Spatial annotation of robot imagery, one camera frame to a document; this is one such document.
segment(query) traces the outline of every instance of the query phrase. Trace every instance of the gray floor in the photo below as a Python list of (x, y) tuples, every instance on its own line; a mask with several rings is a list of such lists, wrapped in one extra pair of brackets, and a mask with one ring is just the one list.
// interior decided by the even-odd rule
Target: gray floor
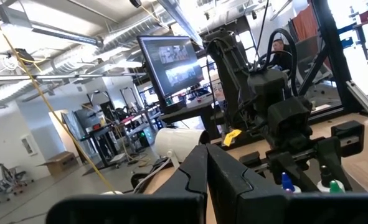
[[(156, 157), (151, 149), (145, 153), (153, 164)], [(0, 224), (44, 223), (46, 212), (60, 200), (80, 194), (100, 194), (109, 191), (96, 173), (82, 176), (88, 165), (76, 166), (60, 177), (46, 177), (30, 184), (24, 193), (11, 196), (10, 202), (0, 203)], [(132, 172), (148, 172), (151, 166), (139, 168), (138, 164), (127, 167), (123, 164), (119, 169), (111, 167), (102, 170), (102, 174), (114, 186), (115, 190), (124, 192), (132, 190), (130, 178)]]

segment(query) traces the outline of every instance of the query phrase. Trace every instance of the wooden table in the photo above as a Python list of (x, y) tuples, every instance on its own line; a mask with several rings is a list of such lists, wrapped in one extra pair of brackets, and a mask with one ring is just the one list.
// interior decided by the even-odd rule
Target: wooden table
[[(364, 151), (355, 156), (342, 158), (342, 164), (347, 173), (368, 191), (368, 117), (361, 116), (359, 114), (349, 114), (340, 118), (332, 119), (330, 121), (312, 125), (313, 135), (311, 138), (318, 138), (321, 136), (329, 137), (331, 135), (331, 126), (335, 126), (350, 120), (356, 120), (364, 124), (366, 127)], [(265, 152), (269, 149), (270, 146), (266, 141), (258, 141), (253, 144), (229, 150), (228, 153), (234, 158), (239, 159), (239, 157), (243, 155), (258, 151), (263, 157), (265, 156)], [(163, 183), (165, 183), (165, 181), (170, 178), (170, 176), (172, 176), (173, 173), (173, 167), (160, 171), (149, 183), (144, 194), (151, 194), (155, 192)], [(207, 202), (207, 223), (216, 223), (214, 209), (212, 207), (210, 197), (208, 197)]]

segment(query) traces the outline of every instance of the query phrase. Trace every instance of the computer monitor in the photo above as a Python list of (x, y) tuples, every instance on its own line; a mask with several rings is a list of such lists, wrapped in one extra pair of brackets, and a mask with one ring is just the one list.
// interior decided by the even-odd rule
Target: computer monitor
[(161, 97), (171, 96), (203, 80), (189, 37), (138, 36), (138, 42)]

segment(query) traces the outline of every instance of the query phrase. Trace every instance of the man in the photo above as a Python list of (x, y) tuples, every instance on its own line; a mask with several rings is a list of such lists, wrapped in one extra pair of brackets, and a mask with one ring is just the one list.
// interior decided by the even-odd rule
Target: man
[[(291, 53), (289, 45), (284, 44), (282, 39), (273, 41), (273, 50), (284, 50)], [(279, 66), (281, 70), (291, 70), (291, 56), (283, 52), (277, 52), (274, 54), (270, 65)]]

